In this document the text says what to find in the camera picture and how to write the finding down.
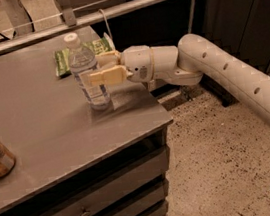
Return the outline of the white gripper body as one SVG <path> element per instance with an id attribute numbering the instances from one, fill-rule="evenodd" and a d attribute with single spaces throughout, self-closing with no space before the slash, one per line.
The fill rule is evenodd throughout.
<path id="1" fill-rule="evenodd" d="M 143 83 L 153 78 L 151 49 L 148 46 L 128 47 L 121 53 L 120 58 L 120 63 L 129 73 L 129 81 Z"/>

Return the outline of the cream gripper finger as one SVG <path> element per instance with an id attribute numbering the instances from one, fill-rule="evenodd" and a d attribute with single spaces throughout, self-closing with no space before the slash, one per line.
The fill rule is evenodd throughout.
<path id="1" fill-rule="evenodd" d="M 113 66 L 119 64 L 121 61 L 120 55 L 121 53 L 119 51 L 114 50 L 102 52 L 99 55 L 96 55 L 95 58 L 98 60 L 99 66 L 102 68 L 108 64 Z"/>
<path id="2" fill-rule="evenodd" d="M 92 86 L 96 85 L 116 85 L 123 83 L 127 78 L 127 71 L 125 66 L 115 65 L 112 68 L 104 69 L 88 76 L 88 81 Z"/>

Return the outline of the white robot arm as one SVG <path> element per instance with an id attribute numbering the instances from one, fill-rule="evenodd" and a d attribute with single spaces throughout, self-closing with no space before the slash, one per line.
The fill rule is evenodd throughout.
<path id="1" fill-rule="evenodd" d="M 96 57 L 100 69 L 87 75 L 87 84 L 116 85 L 124 80 L 196 85 L 212 78 L 270 126 L 270 76 L 231 56 L 206 38 L 187 34 L 176 46 L 134 46 Z"/>

